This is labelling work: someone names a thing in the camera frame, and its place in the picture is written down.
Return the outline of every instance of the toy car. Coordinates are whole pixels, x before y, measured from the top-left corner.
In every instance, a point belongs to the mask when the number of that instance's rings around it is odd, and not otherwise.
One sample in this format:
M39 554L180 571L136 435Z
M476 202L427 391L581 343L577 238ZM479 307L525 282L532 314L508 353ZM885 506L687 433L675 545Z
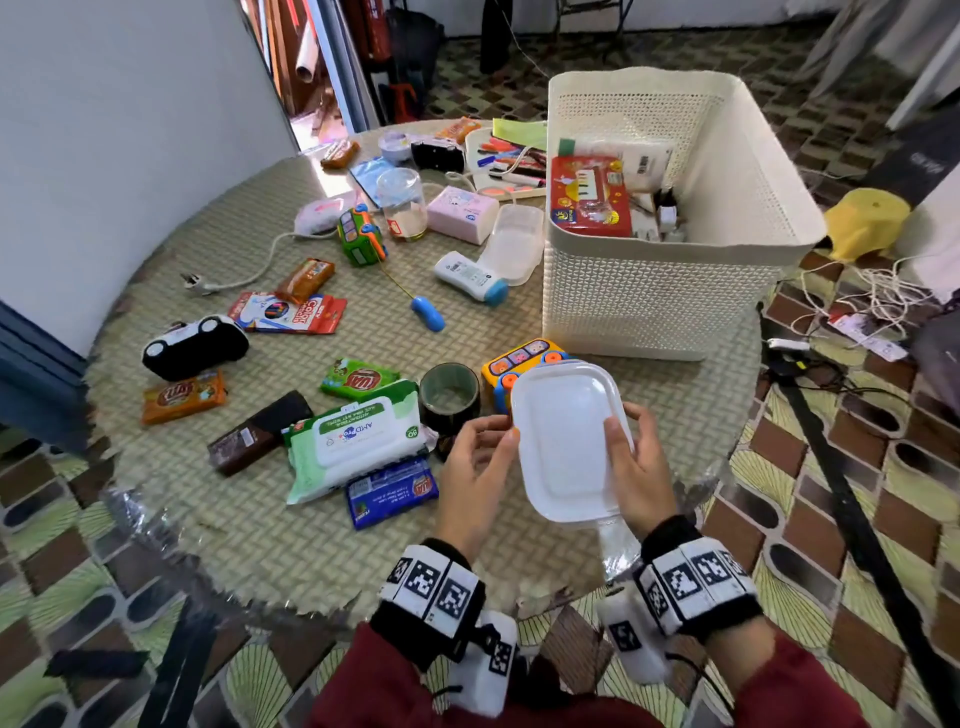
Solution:
M352 265L374 265L387 259L380 228L373 222L367 206L363 203L347 210L337 222L337 234L344 255Z
M250 339L233 319L220 314L192 324L177 322L143 348L143 366L167 381L181 381L236 361L247 353Z
M569 359L570 354L547 339L533 339L483 365L483 379L493 392L493 406L502 415L510 414L510 393L524 372L539 364Z

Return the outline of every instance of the wet wipes pack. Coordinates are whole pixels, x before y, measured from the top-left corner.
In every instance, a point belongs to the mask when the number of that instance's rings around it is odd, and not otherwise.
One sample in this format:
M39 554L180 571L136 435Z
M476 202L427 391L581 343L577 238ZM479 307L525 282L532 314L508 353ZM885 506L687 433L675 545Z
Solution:
M415 382L401 379L285 430L296 476L287 503L304 503L364 473L428 452L435 438L420 424L417 392Z

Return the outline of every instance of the round table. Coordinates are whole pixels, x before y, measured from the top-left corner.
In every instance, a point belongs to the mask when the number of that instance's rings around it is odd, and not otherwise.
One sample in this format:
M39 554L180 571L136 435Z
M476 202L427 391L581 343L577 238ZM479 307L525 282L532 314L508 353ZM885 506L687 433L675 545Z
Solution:
M443 125L429 121L400 128L433 133ZM377 154L376 140L384 131L356 137L363 158ZM542 266L523 286L511 289L507 302L489 308L440 282L432 271L447 251L476 257L476 246L435 232L413 243L391 242L385 234L393 277L414 295L430 299L446 318L446 328L432 333L377 267L348 265L336 238L281 243L270 271L248 288L271 290L307 256L335 262L336 274L323 292L348 299L336 333L253 333L246 357L223 367L227 406L142 426L142 392L157 384L140 363L144 344L172 321L226 313L239 294L191 297L180 274L200 272L215 281L250 275L263 264L274 236L291 229L301 206L353 185L347 173L324 172L319 155L303 155L275 164L212 202L177 228L134 276L100 332L87 372L96 424L119 451L108 498L114 512L145 542L171 555L192 554L173 561L197 576L197 584L230 595L233 603L253 600L261 617L277 606L285 614L295 609L323 615L347 607L339 616L350 624L367 617L399 553L429 535L436 501L355 531L343 493L285 505L293 474L283 449L223 478L211 469L206 445L292 389L303 393L318 414L341 406L342 400L318 390L337 357L398 369L417 380L445 361L479 371L483 362L541 332ZM543 198L525 204L542 206ZM748 312L702 363L584 358L612 374L624 400L652 407L671 465L689 483L727 457L746 420L759 365L757 317ZM616 552L631 547L615 545L623 534L612 529L601 546L595 528L546 521L524 495L515 466L475 565L488 584L489 606L524 617L600 586L619 558Z

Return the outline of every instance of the green snack package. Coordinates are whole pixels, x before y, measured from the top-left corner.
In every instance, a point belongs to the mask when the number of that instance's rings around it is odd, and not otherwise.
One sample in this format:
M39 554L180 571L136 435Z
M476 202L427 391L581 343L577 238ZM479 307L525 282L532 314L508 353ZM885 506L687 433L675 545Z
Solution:
M384 369L356 359L342 358L334 361L333 366L326 370L320 391L334 397L356 400L374 389L393 384L398 379L400 379L400 372L395 372L393 369Z
M356 402L283 430L294 468L289 505L343 487L356 477L417 454L435 442L420 425L417 384L401 379Z

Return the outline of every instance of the tape roll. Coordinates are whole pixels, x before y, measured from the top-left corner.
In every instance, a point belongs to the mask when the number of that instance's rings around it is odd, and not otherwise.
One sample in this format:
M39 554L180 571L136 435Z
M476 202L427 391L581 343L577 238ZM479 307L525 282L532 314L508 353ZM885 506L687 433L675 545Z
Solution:
M437 454L445 460L465 423L480 416L480 380L454 361L438 364L420 380L420 421L440 435Z
M403 132L386 132L377 141L380 155L392 164L400 164L413 157L410 139Z

